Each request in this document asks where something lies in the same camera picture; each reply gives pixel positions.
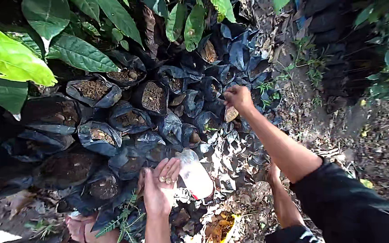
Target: large green leaf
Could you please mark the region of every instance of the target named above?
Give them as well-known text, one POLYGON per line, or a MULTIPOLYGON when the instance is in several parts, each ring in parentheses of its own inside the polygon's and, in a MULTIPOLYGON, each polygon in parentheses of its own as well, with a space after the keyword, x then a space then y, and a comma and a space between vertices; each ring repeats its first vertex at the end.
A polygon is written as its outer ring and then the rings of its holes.
POLYGON ((181 35, 186 13, 187 8, 181 3, 177 3, 170 12, 169 19, 166 20, 166 36, 171 42, 181 35))
POLYGON ((143 0, 143 2, 158 16, 166 18, 169 15, 165 0, 143 0))
POLYGON ((57 82, 46 63, 20 42, 0 31, 0 78, 52 86, 57 82))
POLYGON ((229 0, 211 0, 211 3, 217 9, 219 14, 224 15, 227 18, 227 20, 229 20, 230 22, 236 23, 235 16, 233 15, 232 4, 230 3, 229 0))
POLYGON ((89 17, 95 19, 100 24, 100 7, 97 0, 70 0, 72 1, 82 12, 89 17))
POLYGON ((204 32, 205 9, 202 5, 196 4, 190 14, 184 29, 184 43, 187 51, 191 52, 196 49, 197 44, 202 39, 204 32))
POLYGON ((273 0, 274 11, 278 13, 287 3, 289 3, 289 0, 273 0))
POLYGON ((0 106, 16 115, 20 114, 28 96, 28 83, 0 79, 0 106))
POLYGON ((70 22, 67 0, 23 0, 22 12, 43 39, 46 51, 49 50, 51 39, 61 33, 70 22))
POLYGON ((356 27, 366 21, 369 18, 371 12, 373 12, 373 4, 370 4, 367 8, 361 11, 360 14, 358 14, 354 26, 356 27))
POLYGON ((101 51, 88 42, 61 34, 52 43, 60 53, 59 59, 68 65, 89 72, 118 72, 120 69, 101 51))
POLYGON ((124 35, 132 38, 143 47, 136 23, 127 13, 125 8, 123 8, 122 5, 118 2, 118 0, 97 1, 106 16, 112 21, 112 23, 116 25, 118 29, 124 33, 124 35))

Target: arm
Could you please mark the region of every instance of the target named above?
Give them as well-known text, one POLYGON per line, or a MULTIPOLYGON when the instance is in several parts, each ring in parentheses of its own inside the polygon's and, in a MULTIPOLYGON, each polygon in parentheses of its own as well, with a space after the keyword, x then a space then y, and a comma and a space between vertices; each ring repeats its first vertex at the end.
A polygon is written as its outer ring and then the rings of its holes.
POLYGON ((249 122, 265 150, 275 158, 277 166, 292 183, 321 166, 321 158, 288 137, 256 110, 247 87, 235 85, 226 90, 224 96, 226 106, 235 107, 249 122))

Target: ground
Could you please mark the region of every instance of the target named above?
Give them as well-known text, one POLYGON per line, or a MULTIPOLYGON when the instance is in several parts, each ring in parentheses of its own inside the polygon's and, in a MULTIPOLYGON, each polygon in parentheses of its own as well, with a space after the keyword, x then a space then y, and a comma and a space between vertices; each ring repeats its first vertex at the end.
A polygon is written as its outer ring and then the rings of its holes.
MULTIPOLYGON (((293 61, 290 55, 295 53, 291 43, 296 35, 293 15, 291 12, 280 16, 272 14, 268 1, 241 2, 241 15, 261 30, 258 50, 270 57, 269 69, 275 77, 293 61)), ((306 71, 305 67, 295 68, 290 71, 289 80, 276 83, 275 88, 283 96, 277 111, 283 118, 279 128, 316 154, 337 163, 349 174, 371 181, 374 189, 389 199, 389 100, 362 97, 356 105, 343 106, 328 114, 327 108, 334 104, 314 102, 318 91, 308 81, 306 71)), ((264 242, 265 234, 280 227, 273 209, 271 189, 263 177, 267 170, 268 167, 255 171, 257 182, 254 185, 241 187, 225 201, 208 208, 210 213, 216 215, 228 211, 241 216, 230 242, 264 242)), ((283 183, 288 189, 289 181, 283 178, 283 183)), ((289 194, 299 206, 299 201, 290 190, 289 194)), ((60 195, 52 191, 38 192, 11 220, 13 199, 0 199, 0 230, 28 239, 37 233, 25 228, 24 224, 30 220, 44 219, 57 225, 54 230, 61 231, 63 215, 55 213, 59 198, 60 195)), ((321 231, 310 218, 305 215, 303 218, 307 226, 321 236, 321 231)), ((186 237, 185 241, 197 242, 198 239, 198 236, 186 237)))

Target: clear plastic bottle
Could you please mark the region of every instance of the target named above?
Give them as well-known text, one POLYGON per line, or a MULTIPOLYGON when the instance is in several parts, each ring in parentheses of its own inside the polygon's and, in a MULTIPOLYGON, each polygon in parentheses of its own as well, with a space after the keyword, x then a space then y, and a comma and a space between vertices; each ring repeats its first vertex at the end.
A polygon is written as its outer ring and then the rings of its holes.
POLYGON ((181 153, 177 152, 175 155, 181 161, 179 175, 193 197, 198 200, 210 196, 214 189, 213 181, 199 162, 197 154, 189 148, 184 148, 181 153))

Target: soil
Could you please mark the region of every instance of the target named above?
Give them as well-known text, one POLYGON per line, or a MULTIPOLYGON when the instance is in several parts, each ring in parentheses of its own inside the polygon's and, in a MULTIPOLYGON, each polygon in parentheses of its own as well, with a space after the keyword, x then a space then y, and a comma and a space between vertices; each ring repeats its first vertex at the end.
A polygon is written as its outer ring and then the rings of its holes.
POLYGON ((63 156, 53 156, 44 162, 41 173, 45 178, 78 182, 86 180, 89 169, 97 156, 90 153, 68 153, 63 156))
POLYGON ((31 100, 22 110, 22 121, 49 122, 66 126, 75 126, 79 121, 76 103, 71 100, 55 102, 52 97, 31 100))
POLYGON ((123 68, 121 72, 110 72, 108 76, 117 81, 123 82, 133 82, 138 80, 138 77, 141 75, 141 72, 137 70, 129 70, 127 68, 123 68))
POLYGON ((172 91, 176 92, 182 89, 182 79, 180 78, 170 78, 169 79, 169 87, 172 91))
POLYGON ((214 50, 214 46, 211 43, 211 41, 207 41, 205 47, 203 48, 201 52, 201 56, 203 59, 205 59, 207 62, 215 62, 218 60, 218 56, 216 51, 214 50))
POLYGON ((127 127, 128 125, 145 126, 147 124, 142 116, 134 113, 133 111, 129 111, 121 116, 118 116, 116 121, 121 123, 122 127, 127 127))
POLYGON ((143 163, 139 163, 139 157, 129 157, 126 164, 122 166, 124 172, 135 172, 141 169, 143 163))
POLYGON ((118 184, 114 176, 91 183, 89 194, 102 200, 113 198, 118 194, 118 184))
POLYGON ((94 141, 103 140, 115 146, 115 141, 112 139, 111 135, 98 128, 91 129, 91 137, 94 141))
POLYGON ((88 80, 73 85, 83 97, 101 100, 110 90, 100 80, 88 80))
POLYGON ((160 113, 166 109, 165 91, 154 82, 148 82, 143 90, 142 105, 148 110, 160 113))
POLYGON ((189 142, 195 144, 195 143, 199 142, 200 140, 201 140, 201 138, 197 134, 197 131, 193 130, 192 135, 190 136, 189 142))

